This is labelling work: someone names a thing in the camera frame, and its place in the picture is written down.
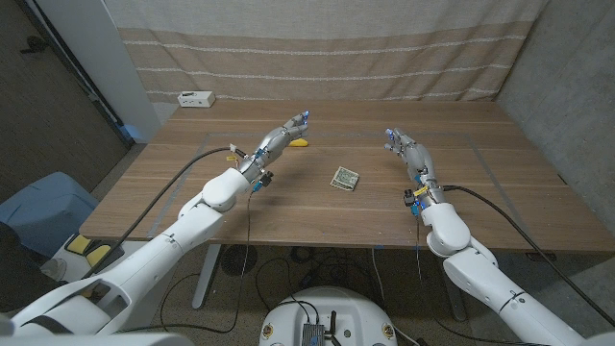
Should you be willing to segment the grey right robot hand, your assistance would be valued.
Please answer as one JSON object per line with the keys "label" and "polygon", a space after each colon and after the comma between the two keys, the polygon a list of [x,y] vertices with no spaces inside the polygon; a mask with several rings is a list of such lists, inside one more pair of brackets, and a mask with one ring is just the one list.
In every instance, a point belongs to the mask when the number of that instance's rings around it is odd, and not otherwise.
{"label": "grey right robot hand", "polygon": [[401,129],[386,129],[388,142],[385,149],[402,159],[409,178],[416,183],[411,191],[415,203],[426,209],[445,203],[443,189],[437,182],[431,154],[422,144],[405,134]]}

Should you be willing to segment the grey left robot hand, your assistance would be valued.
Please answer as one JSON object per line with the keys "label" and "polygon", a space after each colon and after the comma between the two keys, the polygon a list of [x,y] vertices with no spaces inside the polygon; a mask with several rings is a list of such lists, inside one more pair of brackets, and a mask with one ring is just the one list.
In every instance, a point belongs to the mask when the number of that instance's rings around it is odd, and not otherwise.
{"label": "grey left robot hand", "polygon": [[303,137],[308,129],[309,111],[303,111],[290,118],[281,127],[269,132],[260,142],[254,153],[246,157],[238,166],[238,171],[253,183],[267,165],[275,161],[289,143]]}

